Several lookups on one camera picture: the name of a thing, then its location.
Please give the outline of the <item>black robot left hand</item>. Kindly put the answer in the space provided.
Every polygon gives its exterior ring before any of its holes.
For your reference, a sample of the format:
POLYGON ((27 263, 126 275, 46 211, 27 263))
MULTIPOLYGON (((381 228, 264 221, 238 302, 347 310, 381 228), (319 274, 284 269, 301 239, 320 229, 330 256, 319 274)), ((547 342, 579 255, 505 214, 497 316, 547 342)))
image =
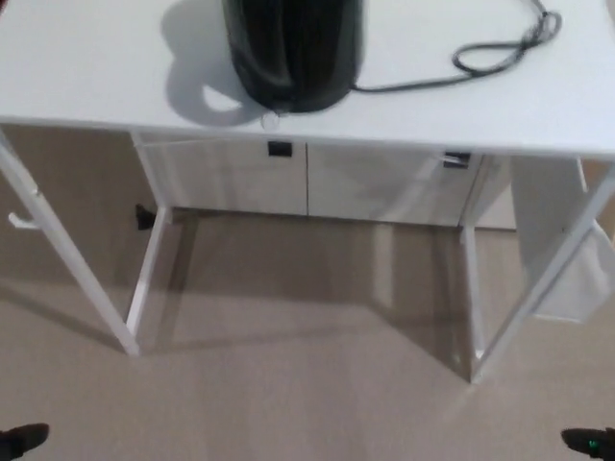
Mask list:
POLYGON ((27 451, 44 444, 50 433, 50 425, 29 424, 1 431, 1 461, 22 457, 27 451))

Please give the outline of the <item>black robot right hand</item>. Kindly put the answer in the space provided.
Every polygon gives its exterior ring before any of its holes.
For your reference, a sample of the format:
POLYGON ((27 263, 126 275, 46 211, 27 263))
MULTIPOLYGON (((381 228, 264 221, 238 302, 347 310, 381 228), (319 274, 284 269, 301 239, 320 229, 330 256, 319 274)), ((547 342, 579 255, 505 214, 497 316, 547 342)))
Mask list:
POLYGON ((571 450, 590 458, 614 459, 614 429, 566 428, 561 431, 564 444, 571 450))

